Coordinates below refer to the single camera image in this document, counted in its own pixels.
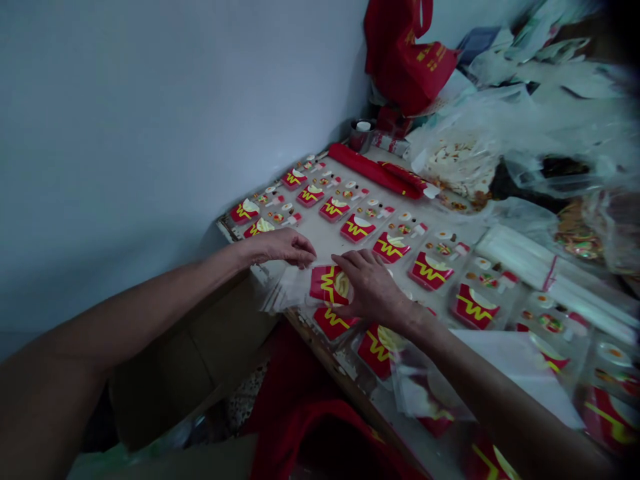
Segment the red packaged item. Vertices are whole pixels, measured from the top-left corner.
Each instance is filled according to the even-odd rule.
[[[605,390],[589,387],[582,418],[587,434],[618,455],[638,442],[640,413]]]
[[[440,408],[432,417],[418,418],[418,422],[435,438],[440,438],[449,429],[454,420],[453,415],[443,408]]]
[[[486,330],[500,306],[486,300],[466,283],[461,283],[453,300],[453,313],[471,328]]]
[[[412,184],[398,178],[376,162],[350,150],[348,146],[342,143],[334,143],[330,146],[329,156],[351,170],[373,180],[378,185],[382,185],[400,195],[406,195],[414,200],[423,197],[422,191],[416,189]]]
[[[244,202],[239,203],[231,210],[231,219],[236,225],[244,225],[246,222],[254,217],[260,215],[260,207],[249,199],[245,199]]]
[[[378,162],[378,164],[390,171],[392,174],[401,178],[402,180],[412,184],[416,189],[420,190],[424,196],[430,199],[436,198],[438,193],[440,193],[440,188],[428,180],[425,180],[420,175],[416,175],[411,170],[407,170],[406,168],[402,168],[394,163],[389,162]]]
[[[404,239],[404,237],[390,237],[387,232],[382,232],[373,246],[373,252],[386,263],[396,263],[411,250],[410,246],[402,243]]]
[[[298,172],[296,169],[291,169],[282,177],[282,184],[289,190],[296,190],[300,188],[304,182],[307,181],[307,176],[304,173]]]
[[[255,223],[252,223],[251,226],[245,230],[244,238],[251,238],[254,235],[258,235],[260,233],[264,233],[267,231],[275,230],[275,227],[270,224],[268,221],[264,220],[264,218],[260,218]]]
[[[360,243],[372,234],[374,230],[374,224],[364,220],[363,218],[356,217],[355,214],[352,213],[340,229],[340,235],[352,243]]]
[[[349,279],[337,265],[322,265],[311,270],[309,296],[332,305],[349,304]]]
[[[520,478],[486,433],[480,432],[471,446],[467,480],[514,480]]]
[[[320,307],[313,314],[313,319],[325,333],[329,341],[333,341],[360,321],[358,317],[341,318],[328,307]]]
[[[380,108],[376,129],[390,134],[390,136],[403,139],[411,131],[413,119],[404,118],[400,110],[388,105]]]
[[[415,44],[429,30],[432,14],[433,0],[369,0],[365,71],[405,117],[434,102],[457,64],[459,52],[440,42]]]
[[[322,189],[315,187],[313,185],[307,185],[302,192],[297,196],[297,200],[299,203],[302,203],[306,208],[311,208],[318,201],[322,200],[325,196],[325,193]]]
[[[384,345],[385,329],[378,324],[372,324],[365,332],[358,348],[358,355],[380,378],[386,380],[391,376],[391,352]]]
[[[340,201],[334,197],[329,198],[325,204],[320,207],[318,212],[322,218],[330,223],[335,223],[338,219],[350,210],[348,202]]]
[[[422,288],[438,290],[453,273],[454,270],[446,263],[428,257],[421,251],[409,271],[409,278]]]

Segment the cardboard box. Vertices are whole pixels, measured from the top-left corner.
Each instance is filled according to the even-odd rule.
[[[122,443],[140,450],[228,396],[268,357],[277,320],[257,311],[245,272],[116,368],[111,403]]]

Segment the finger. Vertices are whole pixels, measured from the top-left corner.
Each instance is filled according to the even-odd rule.
[[[378,265],[381,265],[383,267],[387,267],[387,264],[385,263],[384,260],[382,260],[382,257],[380,255],[374,255],[376,262],[378,262]]]
[[[374,263],[375,264],[375,258],[378,255],[374,255],[373,252],[371,250],[368,249],[362,249],[358,252],[362,258],[364,258],[364,260],[367,261],[367,263]]]
[[[304,235],[300,235],[298,232],[295,232],[293,246],[300,248],[301,250],[308,251],[314,257],[318,256],[318,254],[315,252],[315,248],[313,248],[313,245],[311,244],[311,240],[306,238]]]
[[[342,256],[354,264],[358,269],[363,269],[367,266],[367,261],[362,258],[360,252],[356,252],[356,250],[348,251]]]
[[[347,274],[347,278],[349,278],[349,280],[353,280],[360,273],[360,270],[358,270],[354,264],[340,255],[332,255],[331,260],[336,262],[338,267],[342,268],[342,271]]]

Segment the gray wall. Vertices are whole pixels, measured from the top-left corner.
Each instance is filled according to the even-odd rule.
[[[229,202],[366,106],[366,6],[3,1],[0,331],[220,248]]]

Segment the red plastic bag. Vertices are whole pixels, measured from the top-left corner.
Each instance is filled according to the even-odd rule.
[[[406,117],[428,108],[457,63],[458,52],[440,42],[415,44],[429,30],[432,14],[433,0],[369,0],[365,70]]]

